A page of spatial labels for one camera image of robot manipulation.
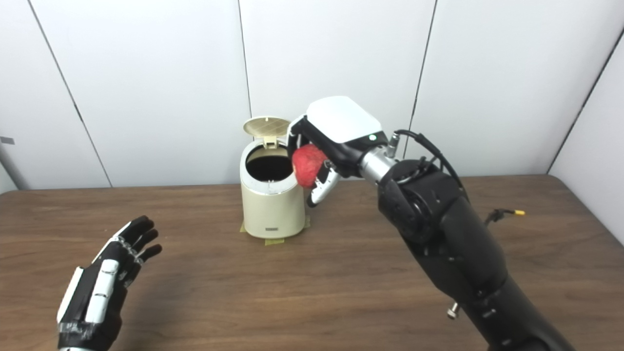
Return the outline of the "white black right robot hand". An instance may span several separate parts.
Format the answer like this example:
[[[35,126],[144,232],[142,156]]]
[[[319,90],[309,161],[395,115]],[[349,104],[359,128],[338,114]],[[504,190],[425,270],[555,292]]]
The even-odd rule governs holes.
[[[298,181],[309,188],[308,207],[321,203],[342,178],[376,185],[394,165],[380,122],[345,96],[321,98],[291,122],[287,153]]]

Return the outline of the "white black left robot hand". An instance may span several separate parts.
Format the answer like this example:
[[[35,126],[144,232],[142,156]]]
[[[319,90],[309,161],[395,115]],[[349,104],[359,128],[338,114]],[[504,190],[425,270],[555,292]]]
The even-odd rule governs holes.
[[[153,220],[127,222],[87,267],[77,267],[58,309],[58,350],[107,351],[122,327],[128,289],[143,264],[162,251]]]

